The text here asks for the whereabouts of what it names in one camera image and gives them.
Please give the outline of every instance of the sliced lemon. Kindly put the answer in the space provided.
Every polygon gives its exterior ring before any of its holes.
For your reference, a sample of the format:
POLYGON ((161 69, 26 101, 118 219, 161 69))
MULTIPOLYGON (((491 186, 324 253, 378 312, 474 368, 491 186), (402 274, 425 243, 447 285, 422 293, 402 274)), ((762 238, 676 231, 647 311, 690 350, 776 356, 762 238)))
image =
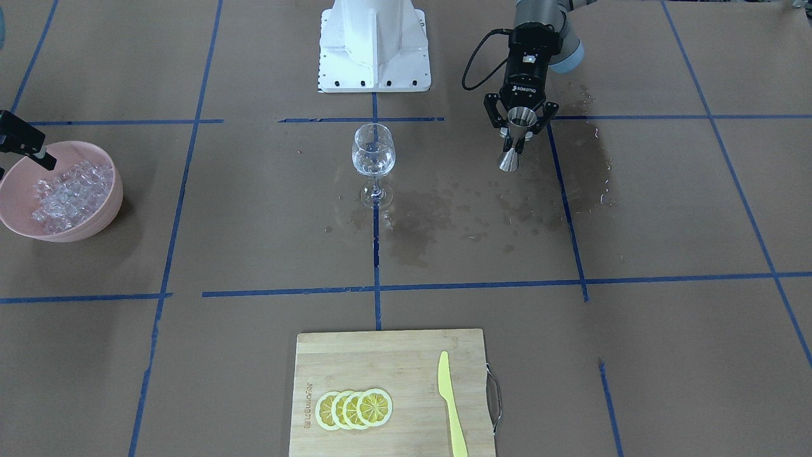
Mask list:
POLYGON ((343 412, 344 402, 347 401, 347 397, 349 397, 354 393, 355 390, 345 390, 344 392, 337 394, 333 399, 333 404, 330 406, 330 417, 332 418, 333 422, 339 426, 340 429, 352 430, 352 427, 350 427, 343 421, 341 413, 343 412))
POLYGON ((316 403, 316 422, 325 430, 338 430, 339 426, 335 424, 331 408, 333 407, 333 400, 339 392, 332 390, 322 395, 316 403))
POLYGON ((366 430, 369 428, 369 426, 361 422, 361 418, 358 417, 358 403, 363 396, 364 392, 355 392, 347 397, 344 401, 343 408, 341 408, 341 419, 345 424, 350 426, 350 429, 366 430))
POLYGON ((356 412, 362 424, 380 427, 392 415, 392 397, 385 390, 367 390, 361 395, 356 412))

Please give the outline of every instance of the pink bowl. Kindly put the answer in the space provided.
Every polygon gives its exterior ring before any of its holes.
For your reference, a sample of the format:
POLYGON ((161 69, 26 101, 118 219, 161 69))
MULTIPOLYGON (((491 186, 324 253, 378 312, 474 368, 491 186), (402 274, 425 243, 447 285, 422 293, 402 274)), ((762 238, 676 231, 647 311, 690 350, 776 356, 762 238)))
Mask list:
POLYGON ((124 196, 119 170, 110 156, 102 148, 84 141, 61 141, 46 148, 48 154, 57 160, 52 172, 32 160, 22 159, 0 181, 0 220, 15 233, 46 242, 75 242, 101 232, 119 213, 124 196), (113 167, 115 178, 110 194, 98 211, 85 222, 64 232, 46 234, 45 227, 31 218, 31 213, 40 206, 34 184, 40 179, 47 180, 62 175, 85 159, 91 163, 108 163, 113 167))

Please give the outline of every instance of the cutting board handle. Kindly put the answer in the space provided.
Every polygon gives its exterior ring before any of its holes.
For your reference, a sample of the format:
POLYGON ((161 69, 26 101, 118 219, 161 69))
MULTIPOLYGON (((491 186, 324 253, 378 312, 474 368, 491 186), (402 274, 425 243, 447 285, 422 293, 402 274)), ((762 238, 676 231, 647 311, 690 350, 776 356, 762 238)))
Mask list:
POLYGON ((488 414, 490 414, 490 422, 494 425, 494 436, 496 436, 496 429, 499 427, 499 422, 502 420, 502 389, 499 387, 499 380, 496 379, 494 373, 490 370, 490 363, 485 362, 485 370, 488 371, 488 379, 493 381, 493 385, 496 388, 496 408, 497 408, 497 415, 494 418, 494 415, 491 411, 493 408, 490 407, 490 395, 486 395, 486 399, 488 402, 488 414))

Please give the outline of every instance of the wire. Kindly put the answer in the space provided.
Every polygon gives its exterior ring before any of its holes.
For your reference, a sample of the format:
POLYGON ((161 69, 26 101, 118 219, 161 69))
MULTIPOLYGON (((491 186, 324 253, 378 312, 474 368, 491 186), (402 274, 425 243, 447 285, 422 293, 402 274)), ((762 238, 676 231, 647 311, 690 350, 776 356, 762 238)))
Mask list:
POLYGON ((488 32, 485 35, 484 38, 482 38, 482 41, 480 41, 479 44, 477 45, 477 49, 473 50, 473 54, 471 54, 471 58, 468 59, 468 65, 465 66, 465 71, 462 73, 462 88, 463 89, 465 89, 465 90, 474 90, 477 87, 485 84, 485 81, 488 81, 490 79, 490 77, 493 76, 494 73, 498 72, 499 69, 508 61, 508 58, 505 58, 505 60, 503 60, 502 63, 500 63, 498 65, 498 67, 494 68, 494 70, 492 72, 490 72, 488 74, 488 76, 485 76, 485 79, 483 79, 482 81, 479 81, 474 86, 468 87, 465 84, 465 79, 468 77, 468 71, 471 69, 471 63, 473 62, 473 59, 475 57, 477 57, 477 52, 479 52, 479 49, 482 48, 482 45, 485 44, 485 41, 488 41, 488 38, 493 37, 494 35, 510 35, 511 32, 513 32, 513 31, 510 28, 495 28, 494 30, 491 30, 490 32, 488 32))

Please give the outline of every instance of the cutting board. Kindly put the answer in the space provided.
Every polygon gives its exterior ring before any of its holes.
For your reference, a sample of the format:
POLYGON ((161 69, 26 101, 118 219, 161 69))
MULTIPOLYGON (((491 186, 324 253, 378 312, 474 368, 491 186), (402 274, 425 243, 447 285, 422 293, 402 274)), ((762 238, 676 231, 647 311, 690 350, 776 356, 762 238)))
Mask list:
POLYGON ((301 333, 296 341, 290 457, 452 457, 446 403, 437 389, 440 352, 470 457, 495 457, 480 329, 301 333), (323 429, 316 402, 331 390, 384 389, 392 414, 380 427, 323 429))

